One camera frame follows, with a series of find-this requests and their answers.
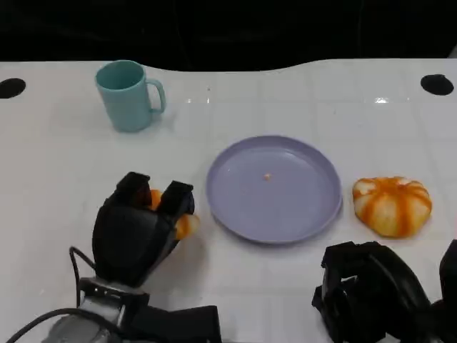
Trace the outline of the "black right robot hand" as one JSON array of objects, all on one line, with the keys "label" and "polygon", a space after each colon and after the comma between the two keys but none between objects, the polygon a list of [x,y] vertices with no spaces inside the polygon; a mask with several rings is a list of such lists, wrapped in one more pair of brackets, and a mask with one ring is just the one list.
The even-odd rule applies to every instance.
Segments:
[{"label": "black right robot hand", "polygon": [[409,266],[378,242],[329,246],[312,306],[333,342],[430,342],[426,293]]}]

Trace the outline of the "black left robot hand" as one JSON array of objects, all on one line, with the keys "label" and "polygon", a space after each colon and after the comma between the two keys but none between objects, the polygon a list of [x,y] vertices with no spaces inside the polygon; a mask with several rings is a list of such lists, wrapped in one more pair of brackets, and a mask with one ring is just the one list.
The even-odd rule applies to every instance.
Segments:
[{"label": "black left robot hand", "polygon": [[96,275],[140,287],[199,225],[193,186],[171,182],[151,189],[149,176],[130,171],[100,208],[92,236]]}]

